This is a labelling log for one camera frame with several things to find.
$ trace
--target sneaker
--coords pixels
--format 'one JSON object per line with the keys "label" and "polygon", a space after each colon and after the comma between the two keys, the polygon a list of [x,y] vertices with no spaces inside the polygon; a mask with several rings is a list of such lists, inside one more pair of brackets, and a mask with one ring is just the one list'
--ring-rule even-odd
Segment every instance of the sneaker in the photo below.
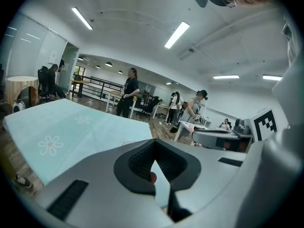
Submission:
{"label": "sneaker", "polygon": [[14,180],[16,181],[16,183],[20,184],[24,188],[32,187],[32,183],[27,178],[20,176],[18,174],[14,177]]}

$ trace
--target black rubber pad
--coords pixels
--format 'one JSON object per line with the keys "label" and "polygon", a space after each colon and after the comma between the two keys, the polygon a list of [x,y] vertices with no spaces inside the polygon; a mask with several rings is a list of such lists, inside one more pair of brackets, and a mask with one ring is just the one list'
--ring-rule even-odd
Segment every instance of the black rubber pad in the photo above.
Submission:
{"label": "black rubber pad", "polygon": [[232,160],[232,159],[228,159],[228,158],[220,158],[218,161],[228,164],[228,165],[234,165],[234,166],[238,166],[238,167],[240,167],[243,163],[242,161],[236,161],[236,160]]}
{"label": "black rubber pad", "polygon": [[67,189],[47,209],[60,220],[65,220],[89,183],[82,180],[73,181]]}

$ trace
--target ponytail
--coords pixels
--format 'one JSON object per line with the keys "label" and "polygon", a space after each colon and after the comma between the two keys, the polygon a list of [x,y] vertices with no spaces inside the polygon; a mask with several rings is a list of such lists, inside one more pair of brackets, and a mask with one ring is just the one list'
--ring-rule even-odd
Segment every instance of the ponytail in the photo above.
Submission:
{"label": "ponytail", "polygon": [[177,99],[176,99],[176,105],[177,105],[180,102],[180,93],[176,91],[175,94],[177,95]]}

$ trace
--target black chair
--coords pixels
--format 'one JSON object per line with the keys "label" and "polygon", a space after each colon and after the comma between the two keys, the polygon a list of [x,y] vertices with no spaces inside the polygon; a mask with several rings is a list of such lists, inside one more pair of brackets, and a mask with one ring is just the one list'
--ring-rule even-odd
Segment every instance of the black chair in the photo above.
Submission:
{"label": "black chair", "polygon": [[142,112],[149,117],[150,120],[150,116],[148,115],[148,113],[151,113],[153,111],[153,108],[160,102],[159,97],[156,96],[154,97],[154,99],[152,100],[152,102],[148,105],[141,105],[141,109]]}
{"label": "black chair", "polygon": [[2,64],[1,64],[1,69],[0,69],[0,112],[4,112],[5,115],[7,115],[7,111],[4,110],[4,106],[7,105],[7,102],[4,99],[4,87],[2,86],[2,80],[4,76],[4,70],[2,69]]}
{"label": "black chair", "polygon": [[50,91],[48,89],[48,68],[43,66],[41,69],[38,70],[38,93],[41,97],[39,99],[40,102],[49,102],[53,101],[50,99]]}

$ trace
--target black shirt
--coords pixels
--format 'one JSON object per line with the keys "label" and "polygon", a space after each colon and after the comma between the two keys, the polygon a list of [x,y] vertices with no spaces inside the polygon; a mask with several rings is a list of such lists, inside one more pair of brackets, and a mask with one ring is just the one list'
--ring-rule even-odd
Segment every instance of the black shirt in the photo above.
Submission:
{"label": "black shirt", "polygon": [[47,71],[48,89],[51,90],[55,85],[55,73],[52,68]]}
{"label": "black shirt", "polygon": [[124,93],[131,94],[134,90],[139,89],[138,81],[136,78],[130,79],[128,78],[124,84]]}

